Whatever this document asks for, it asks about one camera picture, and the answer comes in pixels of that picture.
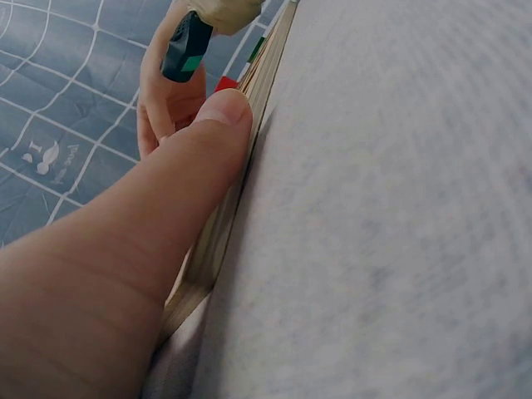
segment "beige sleeve cuff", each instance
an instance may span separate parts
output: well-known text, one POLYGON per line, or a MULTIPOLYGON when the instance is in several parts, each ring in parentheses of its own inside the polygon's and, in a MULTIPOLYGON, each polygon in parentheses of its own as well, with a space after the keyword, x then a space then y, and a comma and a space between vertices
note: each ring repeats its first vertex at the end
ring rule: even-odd
POLYGON ((222 35, 234 35, 252 22, 264 0, 189 0, 189 10, 222 35))

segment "red tab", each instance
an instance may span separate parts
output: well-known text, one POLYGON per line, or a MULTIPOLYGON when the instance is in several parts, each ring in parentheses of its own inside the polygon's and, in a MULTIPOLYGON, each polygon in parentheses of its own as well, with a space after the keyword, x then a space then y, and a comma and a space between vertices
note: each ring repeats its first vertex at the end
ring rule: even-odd
POLYGON ((214 92, 224 90, 224 89, 236 89, 238 86, 239 86, 239 83, 237 81, 234 81, 233 79, 229 79, 226 76, 222 76, 214 92))

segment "green marker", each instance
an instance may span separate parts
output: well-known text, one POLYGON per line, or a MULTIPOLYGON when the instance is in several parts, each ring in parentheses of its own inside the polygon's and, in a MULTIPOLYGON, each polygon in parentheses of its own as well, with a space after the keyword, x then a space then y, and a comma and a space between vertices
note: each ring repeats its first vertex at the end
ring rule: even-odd
POLYGON ((196 11, 189 12, 170 39, 160 64, 163 76, 171 81, 189 81, 207 52, 212 33, 213 27, 201 21, 196 11))

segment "hand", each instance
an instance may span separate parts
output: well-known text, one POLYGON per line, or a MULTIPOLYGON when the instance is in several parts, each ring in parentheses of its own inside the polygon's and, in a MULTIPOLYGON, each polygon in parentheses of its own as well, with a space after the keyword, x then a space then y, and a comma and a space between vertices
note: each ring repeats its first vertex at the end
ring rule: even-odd
POLYGON ((138 397, 165 299, 242 168, 252 113, 220 91, 77 212, 0 251, 0 397, 138 397))
POLYGON ((205 101, 205 69, 200 66, 186 83, 166 79, 160 64, 175 29, 185 17, 185 2, 177 1, 157 28, 140 66, 137 134, 141 159, 163 138, 188 126, 205 101))

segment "book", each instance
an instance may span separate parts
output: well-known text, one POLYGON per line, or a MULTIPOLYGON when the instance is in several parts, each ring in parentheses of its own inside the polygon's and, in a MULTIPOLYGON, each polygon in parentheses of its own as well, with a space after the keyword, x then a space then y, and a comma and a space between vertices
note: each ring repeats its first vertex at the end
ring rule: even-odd
POLYGON ((206 298, 219 274, 254 144, 296 7, 296 2, 287 3, 273 29, 259 41, 251 56, 249 68, 238 84, 238 89, 248 97, 254 115, 247 165, 222 204, 210 216, 195 246, 187 254, 183 272, 166 301, 159 345, 164 343, 206 298))
POLYGON ((199 360, 165 389, 193 370, 192 399, 530 397, 530 16, 299 3, 199 360))

